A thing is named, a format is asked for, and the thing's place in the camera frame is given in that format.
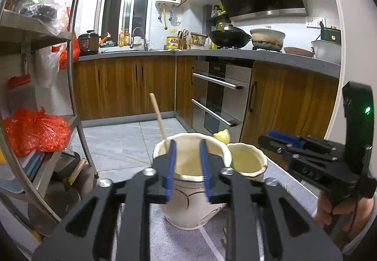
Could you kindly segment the person's right hand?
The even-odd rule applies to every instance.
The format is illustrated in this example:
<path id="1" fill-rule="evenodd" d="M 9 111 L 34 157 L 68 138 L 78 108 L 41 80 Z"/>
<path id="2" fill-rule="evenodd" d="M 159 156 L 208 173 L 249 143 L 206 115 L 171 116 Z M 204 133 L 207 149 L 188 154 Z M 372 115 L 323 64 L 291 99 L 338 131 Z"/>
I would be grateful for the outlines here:
<path id="1" fill-rule="evenodd" d="M 350 197 L 337 206 L 333 206 L 325 192 L 320 192 L 315 222 L 320 226 L 330 225 L 335 215 L 351 215 L 344 224 L 343 231 L 348 232 L 348 242 L 351 242 L 363 231 L 371 219 L 374 210 L 374 199 Z"/>

